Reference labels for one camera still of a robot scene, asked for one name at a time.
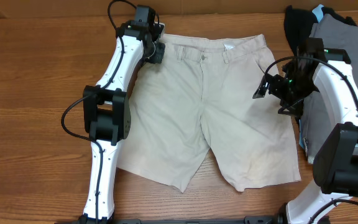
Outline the beige khaki shorts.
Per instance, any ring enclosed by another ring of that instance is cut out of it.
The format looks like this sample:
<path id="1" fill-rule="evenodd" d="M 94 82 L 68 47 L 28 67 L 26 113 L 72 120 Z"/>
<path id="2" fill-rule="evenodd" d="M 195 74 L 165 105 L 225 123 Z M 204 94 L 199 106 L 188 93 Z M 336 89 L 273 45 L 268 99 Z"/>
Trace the beige khaki shorts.
<path id="1" fill-rule="evenodd" d="M 118 167 L 184 191 L 212 151 L 237 191 L 301 179 L 291 119 L 253 99 L 274 57 L 261 34 L 210 40 L 166 34 L 160 64 L 138 72 Z"/>

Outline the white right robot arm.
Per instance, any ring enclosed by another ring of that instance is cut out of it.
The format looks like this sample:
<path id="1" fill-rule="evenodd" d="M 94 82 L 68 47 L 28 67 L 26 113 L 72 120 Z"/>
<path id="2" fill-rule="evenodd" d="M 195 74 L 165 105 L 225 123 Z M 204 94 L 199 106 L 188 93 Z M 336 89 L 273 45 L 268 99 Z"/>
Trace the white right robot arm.
<path id="1" fill-rule="evenodd" d="M 285 76 L 264 72 L 254 98 L 280 99 L 279 114 L 301 115 L 301 102 L 321 93 L 332 126 L 315 155 L 313 180 L 274 216 L 246 217 L 245 223 L 329 223 L 328 213 L 341 203 L 357 205 L 358 89 L 344 49 L 330 49 L 320 38 L 307 38 L 296 56 L 285 57 Z"/>

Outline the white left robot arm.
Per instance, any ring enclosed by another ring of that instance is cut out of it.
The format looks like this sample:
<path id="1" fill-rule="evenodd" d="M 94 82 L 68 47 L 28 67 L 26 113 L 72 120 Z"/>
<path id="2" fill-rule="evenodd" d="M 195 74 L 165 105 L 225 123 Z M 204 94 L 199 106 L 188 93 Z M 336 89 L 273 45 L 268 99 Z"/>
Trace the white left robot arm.
<path id="1" fill-rule="evenodd" d="M 135 18 L 116 28 L 116 48 L 103 77 L 83 90 L 85 131 L 92 150 L 88 199 L 78 223 L 112 223 L 117 158 L 131 128 L 128 86 L 144 62 L 161 63 L 165 30 L 155 10 L 135 7 Z"/>

